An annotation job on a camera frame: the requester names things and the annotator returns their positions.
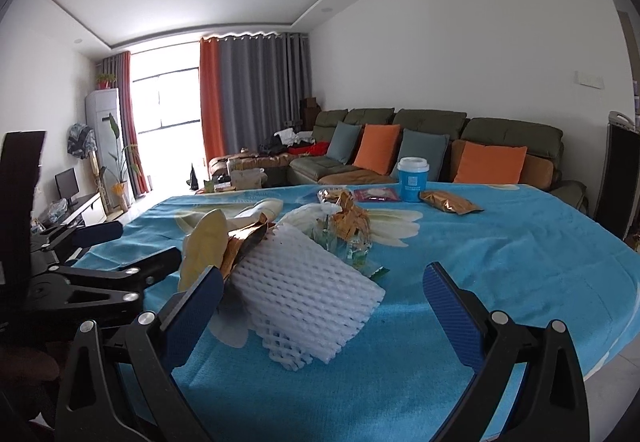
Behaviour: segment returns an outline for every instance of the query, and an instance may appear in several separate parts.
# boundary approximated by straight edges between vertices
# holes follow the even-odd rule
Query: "foam fruit net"
[[[329,362],[385,291],[298,229],[277,226],[231,275],[269,357],[287,370]]]

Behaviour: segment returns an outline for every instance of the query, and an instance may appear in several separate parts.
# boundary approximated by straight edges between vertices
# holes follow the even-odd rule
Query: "chair armrest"
[[[577,180],[561,180],[552,186],[549,193],[587,215],[589,213],[589,201],[586,191],[587,187]]]

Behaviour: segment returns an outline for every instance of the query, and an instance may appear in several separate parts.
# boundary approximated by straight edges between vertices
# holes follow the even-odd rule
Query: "green sofa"
[[[446,134],[450,141],[461,139],[481,145],[527,146],[528,155],[547,159],[553,164],[552,183],[548,192],[584,213],[588,211],[584,184],[575,180],[562,180],[559,166],[564,145],[562,144],[562,130],[557,128],[512,119],[492,117],[467,119],[465,112],[443,110],[401,109],[396,114],[394,114],[394,109],[335,110],[323,111],[318,115],[313,132],[316,141],[331,141],[338,121],[351,125],[396,124],[403,129],[416,132]],[[447,150],[440,170],[440,181],[449,182],[452,180],[450,150],[451,148]],[[342,164],[326,156],[299,157],[291,161],[287,179],[293,185],[394,182],[390,177],[362,170],[352,165],[351,162],[353,162],[357,151],[358,145],[356,145],[353,158],[348,164]]]

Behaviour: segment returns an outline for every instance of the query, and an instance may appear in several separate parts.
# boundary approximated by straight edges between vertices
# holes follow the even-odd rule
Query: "metal screw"
[[[156,319],[156,315],[153,312],[143,312],[138,316],[138,323],[148,325],[149,323],[153,323],[154,319]]]
[[[556,332],[560,332],[561,334],[566,332],[566,325],[562,323],[559,319],[554,319],[551,322],[551,328]]]
[[[87,332],[91,332],[91,330],[94,329],[94,325],[95,323],[91,320],[85,321],[84,323],[81,324],[80,331],[83,332],[84,334],[86,334]]]
[[[498,325],[506,325],[509,322],[509,316],[502,312],[501,310],[496,310],[491,313],[491,319],[494,320],[494,323]]]

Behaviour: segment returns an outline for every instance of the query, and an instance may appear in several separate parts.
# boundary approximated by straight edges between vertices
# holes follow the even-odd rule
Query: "wall outlet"
[[[575,71],[575,82],[578,85],[584,85],[586,87],[604,89],[604,79],[602,76],[594,76],[593,74],[585,74],[584,72]]]

